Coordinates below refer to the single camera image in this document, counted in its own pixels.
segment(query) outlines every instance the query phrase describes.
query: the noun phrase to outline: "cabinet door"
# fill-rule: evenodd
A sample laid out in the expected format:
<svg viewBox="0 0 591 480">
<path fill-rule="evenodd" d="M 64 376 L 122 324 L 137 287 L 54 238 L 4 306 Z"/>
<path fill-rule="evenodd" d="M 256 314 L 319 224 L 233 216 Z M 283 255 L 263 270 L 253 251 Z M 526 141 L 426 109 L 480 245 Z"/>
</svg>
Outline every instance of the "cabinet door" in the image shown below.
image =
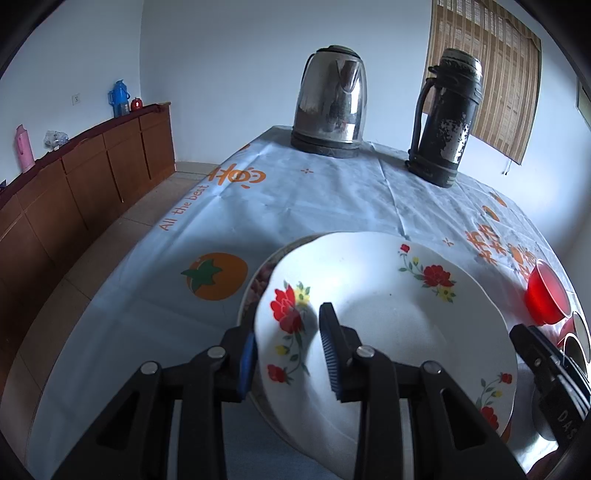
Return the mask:
<svg viewBox="0 0 591 480">
<path fill-rule="evenodd" d="M 0 240 L 0 278 L 17 301 L 36 307 L 43 305 L 60 280 L 25 215 Z"/>
<path fill-rule="evenodd" d="M 142 136 L 150 178 L 154 180 L 171 175 L 174 172 L 174 148 L 170 123 L 164 121 L 148 128 Z"/>
<path fill-rule="evenodd" d="M 88 230 L 65 177 L 26 210 L 37 238 L 60 271 L 66 272 L 90 244 Z"/>
<path fill-rule="evenodd" d="M 92 238 L 99 236 L 123 210 L 106 152 L 76 167 L 67 179 Z"/>
<path fill-rule="evenodd" d="M 150 176 L 139 133 L 107 150 L 121 200 L 126 208 L 150 189 Z"/>
</svg>

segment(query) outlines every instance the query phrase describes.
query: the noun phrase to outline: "floral plate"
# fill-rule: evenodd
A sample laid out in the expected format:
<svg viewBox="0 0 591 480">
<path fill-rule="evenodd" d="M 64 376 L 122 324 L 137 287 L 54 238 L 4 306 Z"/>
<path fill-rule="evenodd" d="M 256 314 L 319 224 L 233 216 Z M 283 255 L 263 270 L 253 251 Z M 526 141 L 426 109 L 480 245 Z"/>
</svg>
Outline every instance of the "floral plate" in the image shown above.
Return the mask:
<svg viewBox="0 0 591 480">
<path fill-rule="evenodd" d="M 298 450 L 352 477 L 359 404 L 339 403 L 330 388 L 317 320 L 326 301 L 341 324 L 393 361 L 440 362 L 503 432 L 517 359 L 482 287 L 420 244 L 385 233 L 331 233 L 281 259 L 255 316 L 264 396 Z"/>
<path fill-rule="evenodd" d="M 246 291 L 244 292 L 244 296 L 242 298 L 242 303 L 240 305 L 239 314 L 238 314 L 238 325 L 240 325 L 245 316 L 248 307 L 251 304 L 258 303 L 261 301 L 261 296 L 267 289 L 267 285 L 271 278 L 271 274 L 279 261 L 286 256 L 291 251 L 295 250 L 296 248 L 301 247 L 307 243 L 310 243 L 313 240 L 316 240 L 318 237 L 324 235 L 323 233 L 315 233 L 314 235 L 308 235 L 298 240 L 293 241 L 290 244 L 285 245 L 284 247 L 280 248 L 276 252 L 274 252 L 270 257 L 268 257 L 265 262 L 258 268 L 255 274 L 252 276 L 250 283 L 248 284 Z M 281 424 L 275 417 L 271 406 L 265 396 L 265 392 L 262 387 L 262 377 L 261 372 L 259 369 L 255 372 L 255 376 L 252 379 L 252 388 L 250 392 L 252 401 L 259 411 L 259 413 L 263 416 L 263 418 L 267 421 L 267 423 L 275 430 L 276 434 L 279 435 L 285 442 L 291 445 L 293 448 L 298 449 L 297 445 L 294 444 L 292 438 L 283 430 Z"/>
</svg>

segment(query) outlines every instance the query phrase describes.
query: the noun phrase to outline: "kettle handle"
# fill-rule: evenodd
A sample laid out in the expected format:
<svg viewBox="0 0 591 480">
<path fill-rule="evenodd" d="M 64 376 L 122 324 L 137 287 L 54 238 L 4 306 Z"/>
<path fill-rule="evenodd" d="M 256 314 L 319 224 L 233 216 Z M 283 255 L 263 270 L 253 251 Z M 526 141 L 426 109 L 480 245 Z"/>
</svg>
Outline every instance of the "kettle handle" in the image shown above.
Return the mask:
<svg viewBox="0 0 591 480">
<path fill-rule="evenodd" d="M 423 105 L 427 99 L 427 94 L 433 85 L 435 85 L 436 77 L 429 77 L 425 80 L 425 85 L 421 89 L 421 93 L 417 100 L 417 109 L 414 111 L 414 130 L 413 130 L 413 141 L 408 151 L 408 158 L 412 159 L 418 150 L 418 141 L 421 139 L 421 116 L 423 114 Z"/>
<path fill-rule="evenodd" d="M 310 60 L 312 59 L 312 57 L 316 55 L 315 53 L 313 53 L 312 55 L 310 55 L 308 57 L 308 60 L 306 61 L 306 66 L 304 67 L 304 73 L 301 74 L 301 80 L 300 80 L 300 85 L 304 82 L 304 76 L 306 75 L 306 70 L 308 69 L 308 65 L 310 63 Z"/>
</svg>

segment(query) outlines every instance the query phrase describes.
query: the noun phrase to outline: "white tablecloth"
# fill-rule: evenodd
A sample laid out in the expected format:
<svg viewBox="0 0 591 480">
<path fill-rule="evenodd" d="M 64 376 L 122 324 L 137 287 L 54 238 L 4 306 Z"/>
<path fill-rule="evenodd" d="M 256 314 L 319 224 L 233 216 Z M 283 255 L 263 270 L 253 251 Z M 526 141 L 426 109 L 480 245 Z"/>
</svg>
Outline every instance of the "white tablecloth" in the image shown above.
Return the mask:
<svg viewBox="0 0 591 480">
<path fill-rule="evenodd" d="M 236 324 L 260 264 L 289 242 L 316 232 L 381 231 L 420 242 L 464 268 L 496 303 L 510 329 L 531 324 L 523 302 L 535 258 L 573 287 L 554 252 L 521 209 L 462 174 L 441 189 L 408 173 L 403 151 L 366 143 L 341 160 L 290 147 L 290 129 L 273 127 L 191 189 L 127 255 L 70 335 L 48 379 L 28 446 L 27 466 L 48 479 L 80 435 L 147 360 L 187 362 Z M 198 298 L 181 272 L 198 257 L 227 252 L 248 265 L 230 297 Z M 574 307 L 580 311 L 576 296 Z M 545 327 L 556 335 L 560 325 Z M 553 450 L 531 421 L 532 376 L 519 366 L 509 447 L 524 467 Z M 334 478 L 283 443 L 253 405 L 225 414 L 229 477 Z"/>
</svg>

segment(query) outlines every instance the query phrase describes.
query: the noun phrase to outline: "blue thermos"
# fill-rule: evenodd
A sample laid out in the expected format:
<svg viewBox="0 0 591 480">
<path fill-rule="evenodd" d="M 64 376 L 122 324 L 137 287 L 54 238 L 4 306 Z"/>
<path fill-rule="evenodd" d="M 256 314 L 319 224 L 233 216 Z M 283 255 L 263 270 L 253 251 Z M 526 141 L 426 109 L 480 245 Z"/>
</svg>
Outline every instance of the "blue thermos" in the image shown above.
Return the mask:
<svg viewBox="0 0 591 480">
<path fill-rule="evenodd" d="M 115 87 L 109 92 L 109 103 L 113 106 L 115 118 L 129 113 L 128 100 L 130 97 L 123 80 L 117 80 Z"/>
</svg>

